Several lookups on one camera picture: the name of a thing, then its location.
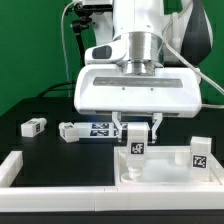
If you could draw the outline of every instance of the white robot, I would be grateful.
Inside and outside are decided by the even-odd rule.
[[[92,23],[97,42],[85,52],[77,80],[80,113],[111,114],[119,138],[121,116],[151,116],[155,141],[162,117],[200,111],[200,78],[164,43],[197,65],[211,51],[212,29],[201,0],[181,3],[185,9],[172,15],[164,15],[163,0],[83,0],[75,6],[80,29]]]

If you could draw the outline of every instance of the black cable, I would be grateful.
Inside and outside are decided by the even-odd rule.
[[[68,85],[74,85],[76,84],[76,82],[72,81],[72,82],[63,82],[63,83],[59,83],[59,84],[56,84],[56,85],[53,85],[53,86],[50,86],[49,88],[47,88],[46,90],[44,90],[43,92],[39,93],[37,95],[37,97],[43,97],[46,93],[54,90],[55,88],[58,88],[58,87],[61,87],[61,86],[68,86]]]
[[[82,41],[82,36],[81,36],[81,34],[77,34],[77,35],[75,35],[75,37],[76,37],[76,41],[77,41],[78,47],[79,47],[79,53],[81,56],[82,67],[84,67],[85,66],[85,48],[84,48],[84,44]]]
[[[53,91],[68,91],[68,90],[75,90],[74,88],[70,88],[70,89],[51,89],[49,90],[49,92],[53,92]]]

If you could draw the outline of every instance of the white plastic housing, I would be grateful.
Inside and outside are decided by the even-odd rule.
[[[103,47],[103,46],[110,46],[112,49],[112,55],[109,59],[94,59],[93,58],[93,51],[96,48]],[[85,53],[85,63],[88,64],[109,64],[115,63],[122,58],[125,57],[127,52],[127,44],[125,40],[117,40],[112,43],[108,43],[106,45],[101,45],[97,47],[92,47],[86,50]]]
[[[114,39],[129,32],[149,32],[162,38],[163,0],[114,0]]]
[[[97,85],[97,78],[107,78],[108,81]],[[124,86],[111,84],[113,79],[120,78],[126,83]],[[135,79],[139,78],[143,86],[137,85]],[[156,78],[154,84],[162,82],[164,86],[144,86],[144,82],[153,78]],[[182,83],[182,88],[165,87],[166,83],[175,83],[176,80]],[[137,86],[130,86],[129,82],[136,82]],[[117,111],[135,115],[163,113],[164,116],[194,117],[201,109],[201,95],[195,74],[187,68],[156,69],[155,77],[124,77],[116,65],[89,65],[79,74],[74,103],[84,114]]]
[[[93,29],[96,37],[96,45],[104,45],[113,41],[113,19],[112,12],[101,15],[95,13],[91,16]]]
[[[82,5],[112,5],[113,0],[82,0]]]
[[[142,180],[122,183],[124,150],[115,148],[115,186],[1,188],[0,212],[224,209],[224,170],[213,156],[210,181],[191,181],[188,167],[174,160],[190,147],[150,146]]]

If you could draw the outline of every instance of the black table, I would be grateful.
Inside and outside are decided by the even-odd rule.
[[[46,130],[21,137],[20,125],[44,117]],[[189,145],[192,136],[212,137],[212,153],[224,160],[224,111],[203,109],[193,119],[164,118],[157,145]],[[143,121],[149,118],[124,118]],[[13,187],[114,186],[113,147],[116,142],[67,144],[59,135],[61,122],[111,121],[110,116],[82,116],[72,98],[24,99],[0,117],[0,163],[12,150],[23,151],[24,166]],[[223,223],[223,211],[122,211],[73,213],[1,213],[1,223]]]

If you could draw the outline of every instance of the small white cube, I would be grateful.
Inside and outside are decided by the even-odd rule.
[[[23,137],[34,137],[44,130],[47,121],[45,118],[33,118],[21,125]]]
[[[69,123],[59,124],[60,136],[67,142],[77,142],[79,141],[79,130],[74,127],[74,125]]]
[[[192,137],[191,153],[211,154],[212,139],[203,137]]]
[[[210,181],[210,155],[192,154],[190,164],[190,177],[195,181]]]

